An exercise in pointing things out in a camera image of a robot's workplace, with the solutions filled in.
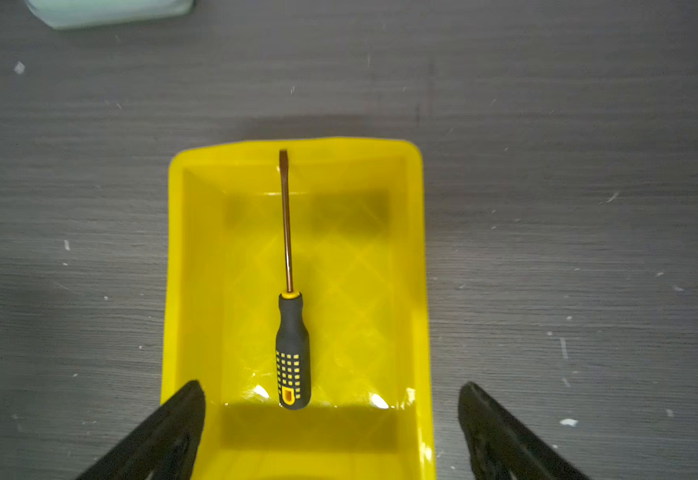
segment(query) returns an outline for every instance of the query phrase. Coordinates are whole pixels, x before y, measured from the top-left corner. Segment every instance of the screwdriver shaft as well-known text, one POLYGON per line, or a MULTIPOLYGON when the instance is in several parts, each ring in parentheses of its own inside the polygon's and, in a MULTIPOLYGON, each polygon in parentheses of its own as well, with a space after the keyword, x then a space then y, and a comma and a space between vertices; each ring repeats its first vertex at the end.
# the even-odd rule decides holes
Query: screwdriver shaft
POLYGON ((282 183, 282 223, 285 230, 285 275, 287 293, 293 293, 293 264, 291 263, 291 204, 287 189, 287 150, 280 150, 280 182, 282 183))

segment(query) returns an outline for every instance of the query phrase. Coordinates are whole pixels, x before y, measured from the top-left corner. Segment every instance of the yellow tray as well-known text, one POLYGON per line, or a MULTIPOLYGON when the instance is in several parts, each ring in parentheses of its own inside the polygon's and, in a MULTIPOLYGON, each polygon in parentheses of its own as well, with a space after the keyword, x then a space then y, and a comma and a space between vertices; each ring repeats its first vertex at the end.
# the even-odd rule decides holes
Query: yellow tray
POLYGON ((435 478, 421 154, 399 140, 255 141, 170 168, 162 401, 205 390, 194 478, 435 478), (312 398, 278 405, 279 149, 312 398))

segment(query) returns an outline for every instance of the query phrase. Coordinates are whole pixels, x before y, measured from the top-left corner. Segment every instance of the black and yellow handle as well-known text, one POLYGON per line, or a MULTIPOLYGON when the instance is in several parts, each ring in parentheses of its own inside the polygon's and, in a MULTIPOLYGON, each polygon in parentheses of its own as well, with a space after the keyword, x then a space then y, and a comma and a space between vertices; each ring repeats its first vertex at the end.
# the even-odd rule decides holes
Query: black and yellow handle
POLYGON ((309 332, 301 312, 304 297, 300 293, 280 295, 280 329, 277 331, 277 391, 280 405, 297 410, 311 399, 311 358, 309 332))

